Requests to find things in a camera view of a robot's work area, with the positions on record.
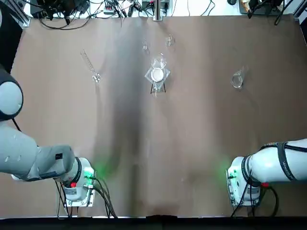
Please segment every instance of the glass beaker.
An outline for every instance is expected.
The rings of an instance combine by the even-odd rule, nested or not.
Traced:
[[[165,75],[165,66],[166,66],[166,60],[163,54],[159,54],[156,56],[153,56],[152,61],[152,72],[151,72],[151,78],[155,82],[160,82],[163,80]]]

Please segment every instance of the wires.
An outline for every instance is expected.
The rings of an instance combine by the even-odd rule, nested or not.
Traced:
[[[251,169],[250,169],[248,181],[251,182]],[[247,187],[248,187],[248,183],[246,183],[246,185],[245,185],[245,188],[244,188],[244,190],[243,190],[243,193],[242,193],[242,196],[241,196],[241,199],[240,199],[239,204],[237,205],[237,207],[235,208],[235,210],[233,211],[233,213],[231,214],[230,217],[233,217],[234,214],[236,213],[236,211],[238,210],[238,208],[240,207],[240,205],[241,205],[241,203],[242,203],[242,201],[243,201],[243,198],[244,198],[244,195],[245,195],[245,192],[246,192]]]
[[[173,9],[173,13],[172,13],[171,17],[173,17],[173,14],[174,14],[174,12],[175,12],[175,9],[176,9],[176,3],[177,3],[177,0],[175,1],[175,5],[174,5],[174,9]]]
[[[213,3],[214,6],[213,6],[213,7],[211,8],[211,10],[209,11],[209,13],[208,13],[208,15],[207,15],[207,16],[209,16],[209,14],[211,13],[211,11],[212,11],[212,10],[214,9],[214,7],[215,7],[215,3],[214,3],[212,0],[210,0],[207,9],[204,11],[204,13],[201,14],[201,16],[203,16],[203,15],[207,12],[207,10],[209,9],[209,7],[211,6],[211,3]]]
[[[253,217],[255,217],[254,203],[253,203],[253,199],[251,198],[251,187],[252,187],[252,185],[250,184],[249,185],[250,205],[251,205],[251,210],[252,210],[252,213],[253,213]]]
[[[263,198],[266,195],[266,192],[268,190],[271,190],[273,192],[274,197],[275,197],[274,210],[269,215],[269,217],[275,217],[277,212],[278,212],[278,209],[279,209],[279,197],[278,197],[277,192],[275,191],[275,189],[273,187],[271,187],[271,186],[268,186],[268,187],[261,186],[260,197],[259,197],[259,205],[254,207],[254,209],[256,210],[260,206],[260,204],[262,203],[262,200],[263,200]]]
[[[99,183],[101,190],[98,189],[96,186],[94,186],[93,189],[96,190],[100,194],[100,196],[103,198],[103,200],[105,202],[107,217],[110,218],[110,214],[112,214],[112,216],[114,218],[117,218],[117,215],[115,214],[115,211],[114,211],[114,208],[113,208],[113,205],[112,205],[112,202],[111,202],[110,191],[109,191],[109,188],[108,188],[106,182],[104,180],[102,180],[105,187],[106,187],[106,190],[105,190],[104,187],[102,186],[102,184],[100,183],[100,181],[97,178],[91,177],[91,179],[96,180]]]
[[[59,199],[59,204],[60,204],[60,201],[61,201],[62,204],[63,204],[63,208],[64,208],[64,209],[66,208],[66,213],[67,213],[67,215],[68,215],[67,217],[71,217],[71,216],[69,215],[69,211],[68,211],[68,207],[67,207],[67,203],[66,203],[66,194],[65,194],[65,190],[64,190],[64,188],[63,188],[63,185],[60,183],[61,189],[63,190],[63,193],[64,193],[65,202],[63,201],[62,194],[61,194],[61,191],[60,191],[60,189],[59,189],[58,183],[57,183],[56,181],[54,181],[54,182],[56,183],[57,190],[58,190],[59,197],[60,197],[60,199]],[[59,207],[60,207],[60,205],[58,205],[58,212],[57,212],[57,217],[58,217],[58,218],[59,218]]]
[[[21,130],[20,130],[20,128],[19,128],[17,122],[15,121],[15,118],[12,118],[12,121],[14,122],[14,125],[16,126],[17,130],[18,130],[19,132],[21,132]]]
[[[212,10],[215,8],[215,3],[214,3],[212,0],[210,0],[210,3],[211,3],[211,2],[213,3],[213,5],[214,5],[214,6],[211,8],[211,10],[209,11],[209,13],[208,13],[208,15],[207,15],[207,16],[209,16],[209,15],[210,15],[210,13],[211,13],[211,11],[212,11]]]
[[[187,7],[188,7],[188,12],[189,12],[189,17],[190,17],[190,10],[189,10],[189,0],[187,0],[188,1],[188,5],[187,5]]]
[[[274,25],[278,25],[282,16],[283,16],[283,12],[288,8],[288,6],[291,4],[291,2],[293,2],[293,0],[290,0],[285,7],[283,7],[283,10],[279,13],[279,15],[276,17],[276,20],[274,22]]]

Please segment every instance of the electronic equipment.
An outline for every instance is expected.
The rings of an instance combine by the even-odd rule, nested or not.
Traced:
[[[54,14],[62,13],[68,18],[74,12],[83,14],[89,8],[88,0],[30,0],[30,13],[34,18],[53,19]]]
[[[142,0],[142,8],[146,9],[151,3],[154,3],[154,0]],[[168,8],[169,0],[161,0],[161,9],[165,9],[165,4],[167,4]]]
[[[252,15],[278,15],[283,0],[238,0],[241,14]]]

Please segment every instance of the metal stand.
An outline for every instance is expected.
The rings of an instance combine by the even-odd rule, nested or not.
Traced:
[[[152,89],[150,90],[150,94],[153,93],[153,86],[154,84],[152,84]],[[164,92],[166,93],[166,89],[165,89],[165,84],[163,83],[163,88],[164,88]]]

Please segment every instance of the brown table surface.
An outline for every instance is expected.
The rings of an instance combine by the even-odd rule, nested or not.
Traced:
[[[228,216],[224,171],[234,157],[267,142],[307,137],[305,42],[291,16],[278,26],[273,20],[97,19],[73,31],[47,30],[32,20],[12,70],[24,91],[16,120],[38,145],[68,144],[87,157],[105,176],[119,216]],[[171,48],[168,34],[176,40]],[[166,93],[157,96],[144,78],[150,66],[144,39],[152,55],[164,53],[171,70]],[[102,76],[98,86],[80,56],[83,48]],[[243,65],[250,71],[238,91],[230,80]],[[7,207],[0,216],[55,215],[52,180],[0,178],[0,206]],[[276,185],[278,215],[306,215],[306,188]],[[273,196],[266,200],[259,215],[273,209]],[[101,198],[79,214],[105,215]]]

